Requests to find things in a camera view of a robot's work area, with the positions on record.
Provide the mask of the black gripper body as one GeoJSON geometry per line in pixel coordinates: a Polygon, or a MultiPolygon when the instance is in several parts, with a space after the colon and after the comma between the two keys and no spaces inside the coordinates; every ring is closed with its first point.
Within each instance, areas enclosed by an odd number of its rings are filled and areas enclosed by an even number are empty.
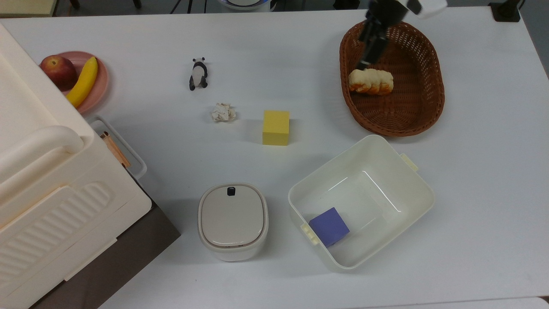
{"type": "Polygon", "coordinates": [[[400,23],[409,11],[418,15],[422,10],[419,0],[371,0],[365,23],[387,28],[400,23]]]}

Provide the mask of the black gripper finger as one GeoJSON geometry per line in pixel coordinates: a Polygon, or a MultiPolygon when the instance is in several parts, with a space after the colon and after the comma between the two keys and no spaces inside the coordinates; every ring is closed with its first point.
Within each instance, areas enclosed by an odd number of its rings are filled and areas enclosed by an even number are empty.
{"type": "Polygon", "coordinates": [[[388,28],[379,26],[375,39],[365,43],[362,57],[359,60],[360,70],[367,69],[369,65],[376,64],[383,55],[389,43],[387,31],[388,28]]]}
{"type": "Polygon", "coordinates": [[[378,33],[379,23],[376,18],[365,19],[363,30],[361,31],[358,40],[363,43],[368,43],[372,39],[375,39],[378,33]]]}

